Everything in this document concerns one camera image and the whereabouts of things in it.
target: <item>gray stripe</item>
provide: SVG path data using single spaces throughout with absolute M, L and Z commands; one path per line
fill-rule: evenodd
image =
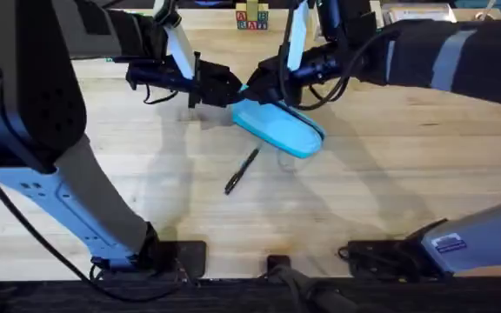
M 111 36 L 89 35 L 74 1 L 53 0 L 53 7 L 71 58 L 121 56 L 121 44 L 107 12 L 105 19 L 111 30 Z
M 434 71 L 432 88 L 445 91 L 451 90 L 453 77 L 456 74 L 459 59 L 461 58 L 461 50 L 467 38 L 476 32 L 477 30 L 460 30 L 445 41 L 432 68 Z
M 393 51 L 396 48 L 396 42 L 390 41 L 388 44 L 388 57 L 386 57 L 386 82 L 390 81 L 391 61 L 393 60 Z

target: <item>black wire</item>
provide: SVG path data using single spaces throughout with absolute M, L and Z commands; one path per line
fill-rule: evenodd
M 109 9 L 112 6 L 116 6 L 116 5 L 120 4 L 123 1 L 125 1 L 125 0 L 113 0 L 113 1 L 109 1 L 108 3 L 102 5 L 102 9 Z
M 155 301 L 157 299 L 169 296 L 181 289 L 181 285 L 174 285 L 169 287 L 168 289 L 164 290 L 163 292 L 155 295 L 155 296 L 150 296 L 146 298 L 140 298 L 140 299 L 132 299 L 128 297 L 123 297 L 123 296 L 118 296 L 115 295 L 108 290 L 105 290 L 104 288 L 98 286 L 97 284 L 93 283 L 89 278 L 87 278 L 73 263 L 71 263 L 65 256 L 63 256 L 57 249 L 55 249 L 51 243 L 49 243 L 35 228 L 32 226 L 32 224 L 28 221 L 26 217 L 24 217 L 23 213 L 15 206 L 15 204 L 9 199 L 7 194 L 1 189 L 0 187 L 0 200 L 1 202 L 5 205 L 7 210 L 24 226 L 24 228 L 40 243 L 43 245 L 45 249 L 51 253 L 57 260 L 59 260 L 63 265 L 65 265 L 70 271 L 73 272 L 78 278 L 80 278 L 81 281 L 84 283 L 88 284 L 93 290 L 108 296 L 112 299 L 119 300 L 122 302 L 127 302 L 127 303 L 147 303 L 151 301 Z
M 275 267 L 269 272 L 266 272 L 265 274 L 259 276 L 257 279 L 268 279 L 269 276 L 275 276 L 279 271 L 280 269 L 278 267 Z M 291 293 L 291 301 L 293 302 L 296 313 L 303 313 L 304 304 L 299 294 L 297 283 L 295 283 L 295 281 L 293 280 L 285 279 L 283 275 L 277 275 L 276 278 L 284 282 L 287 287 L 289 287 L 289 291 Z
M 287 57 L 288 54 L 288 46 L 289 46 L 289 35 L 291 32 L 291 24 L 293 22 L 293 13 L 295 11 L 295 6 L 292 5 L 290 7 L 289 14 L 287 16 L 287 24 L 285 25 L 285 32 L 284 32 L 284 41 L 282 43 L 282 49 L 280 50 L 280 56 L 279 56 L 279 84 L 280 84 L 280 89 L 282 91 L 282 96 L 285 99 L 285 102 L 294 107 L 297 108 L 298 110 L 316 110 L 325 104 L 327 104 L 329 101 L 334 99 L 334 95 L 336 92 L 338 93 L 335 98 L 339 98 L 341 95 L 344 93 L 344 85 L 347 84 L 347 81 L 352 75 L 352 72 L 357 65 L 357 61 L 359 58 L 364 54 L 364 52 L 373 44 L 375 43 L 378 39 L 381 37 L 385 37 L 395 31 L 398 31 L 398 28 L 390 28 L 390 29 L 385 29 L 380 32 L 378 32 L 376 35 L 373 37 L 369 38 L 353 55 L 353 58 L 349 61 L 347 66 L 344 67 L 344 70 L 342 71 L 342 75 L 337 81 L 336 85 L 334 88 L 323 98 L 321 98 L 317 103 L 314 103 L 313 105 L 302 105 L 298 103 L 293 103 L 293 99 L 291 99 L 287 93 L 287 90 L 285 89 L 285 73 L 287 70 L 287 67 L 285 66 L 285 58 Z M 343 29 L 341 27 L 338 28 L 340 32 L 343 32 Z
M 146 84 L 146 99 L 144 99 L 143 102 L 145 104 L 150 104 L 150 105 L 164 103 L 166 101 L 170 101 L 171 99 L 173 99 L 178 93 L 179 93 L 179 91 L 175 91 L 167 97 L 163 97 L 161 99 L 157 99 L 157 100 L 148 102 L 148 100 L 150 100 L 150 86 L 148 84 Z
M 344 94 L 348 82 L 349 78 L 345 79 L 344 85 L 339 89 L 337 95 L 335 95 L 332 99 L 330 99 L 330 102 L 336 102 L 337 100 L 339 100 L 339 98 Z M 317 100 L 322 100 L 323 97 L 320 96 L 318 91 L 312 85 L 309 86 L 309 91 Z

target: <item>wooden tabletop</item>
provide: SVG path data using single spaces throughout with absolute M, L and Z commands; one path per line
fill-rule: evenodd
M 277 31 L 188 35 L 203 59 L 229 65 L 243 81 L 282 38 Z M 257 146 L 231 124 L 229 110 L 189 111 L 186 95 L 145 105 L 144 90 L 123 80 L 123 65 L 83 61 L 76 69 L 86 132 L 104 171 L 163 239 L 207 242 L 207 277 L 257 276 L 269 254 L 290 255 L 312 276 L 345 276 L 335 253 L 350 239 L 400 238 L 501 203 L 501 105 L 352 81 L 341 100 L 310 113 L 329 134 L 322 152 L 297 160 L 265 145 L 225 196 L 226 182 Z M 9 193 L 60 251 L 89 268 L 79 240 Z M 70 278 L 0 204 L 0 280 Z

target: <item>sticker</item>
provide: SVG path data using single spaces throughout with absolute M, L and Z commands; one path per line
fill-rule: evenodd
M 434 248 L 440 253 L 452 252 L 467 248 L 467 243 L 456 233 L 432 239 Z

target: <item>black mount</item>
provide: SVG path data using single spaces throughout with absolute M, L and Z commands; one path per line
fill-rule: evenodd
M 432 223 L 404 240 L 350 241 L 337 252 L 356 278 L 417 283 L 444 280 L 443 272 L 424 250 L 424 234 L 446 220 Z
M 159 241 L 156 231 L 147 223 L 146 239 L 140 253 L 130 257 L 131 270 L 114 270 L 108 260 L 90 260 L 104 273 L 104 279 L 141 280 L 156 277 L 173 280 L 183 275 L 200 278 L 206 271 L 206 243 L 203 241 Z
M 164 57 L 162 62 L 151 59 L 129 60 L 126 75 L 133 90 L 138 85 L 150 85 L 189 94 L 189 108 L 198 103 L 225 108 L 243 99 L 239 91 L 241 81 L 230 72 L 230 68 L 200 59 L 195 52 L 195 76 L 183 77 L 173 56 Z

